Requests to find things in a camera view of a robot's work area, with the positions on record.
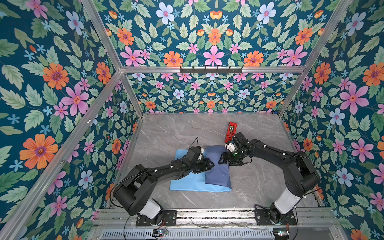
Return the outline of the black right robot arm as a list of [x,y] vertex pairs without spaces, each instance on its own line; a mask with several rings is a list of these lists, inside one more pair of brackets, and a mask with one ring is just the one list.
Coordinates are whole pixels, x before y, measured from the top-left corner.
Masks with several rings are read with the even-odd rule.
[[286,188],[271,205],[271,215],[288,214],[320,182],[314,164],[304,152],[283,151],[257,139],[248,140],[243,133],[235,134],[225,148],[227,150],[222,153],[220,165],[240,167],[246,164],[245,158],[259,158],[283,171]]

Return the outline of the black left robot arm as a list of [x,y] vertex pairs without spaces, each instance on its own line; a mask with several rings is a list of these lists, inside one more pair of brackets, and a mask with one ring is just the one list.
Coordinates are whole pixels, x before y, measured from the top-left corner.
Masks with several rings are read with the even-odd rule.
[[204,157],[204,149],[200,146],[190,147],[187,153],[170,164],[145,168],[136,165],[124,179],[116,184],[112,196],[129,215],[144,215],[153,220],[163,208],[150,197],[158,184],[180,180],[189,173],[199,174],[211,170],[215,164]]

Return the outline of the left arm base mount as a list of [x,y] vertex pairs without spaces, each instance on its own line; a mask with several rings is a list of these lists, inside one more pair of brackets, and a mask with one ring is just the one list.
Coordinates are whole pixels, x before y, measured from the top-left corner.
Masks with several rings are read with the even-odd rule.
[[177,221],[176,210],[161,210],[153,219],[139,214],[136,221],[137,227],[174,227]]

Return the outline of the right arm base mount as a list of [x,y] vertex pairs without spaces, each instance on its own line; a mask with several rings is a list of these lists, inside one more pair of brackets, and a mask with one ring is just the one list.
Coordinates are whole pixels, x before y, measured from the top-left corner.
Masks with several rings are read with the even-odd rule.
[[257,204],[254,205],[254,208],[258,226],[296,226],[298,224],[295,208],[286,214],[280,213],[274,204],[271,205],[270,209]]

